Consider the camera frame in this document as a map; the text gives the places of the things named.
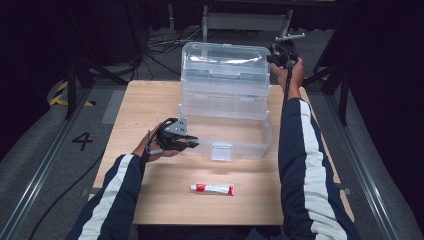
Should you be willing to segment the metal floor rail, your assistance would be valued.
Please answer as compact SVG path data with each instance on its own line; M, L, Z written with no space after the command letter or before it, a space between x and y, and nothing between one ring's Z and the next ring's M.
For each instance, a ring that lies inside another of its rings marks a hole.
M16 205L3 230L0 232L0 240L13 240L15 237L35 199L37 198L48 174L50 173L53 164L57 159L58 152L60 151L64 139L70 131L77 114L83 108L91 92L92 90L88 88L83 88L80 90L80 93L76 97L76 103L74 105L74 110L71 114L71 117L68 120L64 120L61 124L53 142L49 146L46 155L43 157L36 172L26 186L19 203Z
M325 101L329 106L331 115L336 121L336 126L341 132L342 138L347 145L348 152L352 158L353 169L384 240L399 240L398 232L389 217L386 206L371 173L369 172L365 162L360 158L348 127L343 125L340 120L336 101L331 96L325 96Z

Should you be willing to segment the person's right hand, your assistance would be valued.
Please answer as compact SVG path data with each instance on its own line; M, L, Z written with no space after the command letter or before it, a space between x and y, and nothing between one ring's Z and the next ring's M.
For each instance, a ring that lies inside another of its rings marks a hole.
M289 87L286 87L286 80L288 76L288 70L270 64L270 69L274 75L277 76L278 84L281 86L282 91L285 93L286 100L291 98L300 98L300 87L302 86L304 79L304 64L303 59L298 58L298 62L292 69L292 76L290 79Z

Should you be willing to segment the grey floor tape patch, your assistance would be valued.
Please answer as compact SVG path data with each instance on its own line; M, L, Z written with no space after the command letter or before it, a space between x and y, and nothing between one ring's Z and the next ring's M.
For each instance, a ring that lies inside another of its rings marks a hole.
M114 90L102 117L103 124L114 124L124 98L124 90Z

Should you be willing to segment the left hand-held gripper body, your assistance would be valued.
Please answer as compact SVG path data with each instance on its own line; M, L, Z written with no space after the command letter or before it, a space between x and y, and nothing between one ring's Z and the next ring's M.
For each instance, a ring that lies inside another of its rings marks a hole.
M166 150L183 151L189 146L186 142L187 138L187 120L184 118L168 118L150 135L149 144L155 141L159 148L156 150L149 148L149 153L155 155Z

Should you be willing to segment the grey metal table frame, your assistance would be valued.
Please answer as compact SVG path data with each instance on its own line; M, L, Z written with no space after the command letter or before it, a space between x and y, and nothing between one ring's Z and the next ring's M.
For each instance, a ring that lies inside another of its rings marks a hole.
M208 41L210 30L249 30L277 33L277 39L288 36L293 11L287 10L282 15L245 14L245 13L216 13L210 8L203 7L202 41Z

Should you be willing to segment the red and white tube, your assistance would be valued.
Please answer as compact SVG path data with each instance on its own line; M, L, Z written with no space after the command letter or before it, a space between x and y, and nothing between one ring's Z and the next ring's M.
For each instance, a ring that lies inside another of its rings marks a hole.
M232 184L195 184L190 189L196 192L218 193L228 196L234 195L234 186Z

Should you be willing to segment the clear plastic storage box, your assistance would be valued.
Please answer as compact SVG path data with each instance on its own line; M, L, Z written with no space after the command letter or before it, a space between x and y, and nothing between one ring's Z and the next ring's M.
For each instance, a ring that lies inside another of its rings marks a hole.
M190 42L182 49L178 116L198 138L190 155L260 159L273 141L265 47Z

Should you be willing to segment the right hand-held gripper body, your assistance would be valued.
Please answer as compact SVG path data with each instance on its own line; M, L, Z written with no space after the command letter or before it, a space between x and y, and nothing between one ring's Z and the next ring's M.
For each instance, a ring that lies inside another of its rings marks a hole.
M275 43L269 47L270 54L275 55L275 61L279 67L288 69L298 62L298 52L296 50L294 40L304 38L305 34L276 37Z

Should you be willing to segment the person's left hand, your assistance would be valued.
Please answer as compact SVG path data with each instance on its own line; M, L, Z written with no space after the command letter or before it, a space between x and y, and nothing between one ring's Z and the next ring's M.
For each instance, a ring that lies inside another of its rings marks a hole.
M153 136L153 133L159 128L159 125L157 125L153 130L148 130L147 134L142 138L140 143L137 145L137 147L132 151L133 155L137 155L139 157L142 157L146 152L146 146L147 142L150 138L153 138L151 144L150 144L150 150L159 150L160 146L157 144L155 137ZM179 154L179 151L177 150L164 150L161 153L156 154L147 154L147 161L148 162L154 162L162 157L173 157Z

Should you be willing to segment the black tripod stand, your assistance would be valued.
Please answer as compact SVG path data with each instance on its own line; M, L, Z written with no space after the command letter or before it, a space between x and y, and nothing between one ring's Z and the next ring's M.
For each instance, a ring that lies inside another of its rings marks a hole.
M347 101L349 93L349 67L345 64L326 67L316 72L311 77L303 81L303 86L322 80L326 77L321 92L324 95L333 95L337 89L340 89L340 99L338 105L338 117L343 126L347 125Z
M118 75L107 70L103 66L81 56L74 56L71 58L67 69L67 82L68 82L68 107L66 120L69 120L77 108L77 91L76 81L79 81L83 88L92 88L94 79L90 69L94 69L100 75L111 79L119 85L127 85L128 81L122 79Z

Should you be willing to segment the yellow and black hazard tape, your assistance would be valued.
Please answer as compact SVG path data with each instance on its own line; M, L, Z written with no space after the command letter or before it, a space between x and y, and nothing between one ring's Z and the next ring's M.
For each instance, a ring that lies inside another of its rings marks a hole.
M67 106L68 105L68 101L67 100L62 100L61 96L64 93L65 89L68 87L68 82L66 80L64 80L58 87L58 89L56 90L53 98L50 100L49 105L61 105L61 106Z

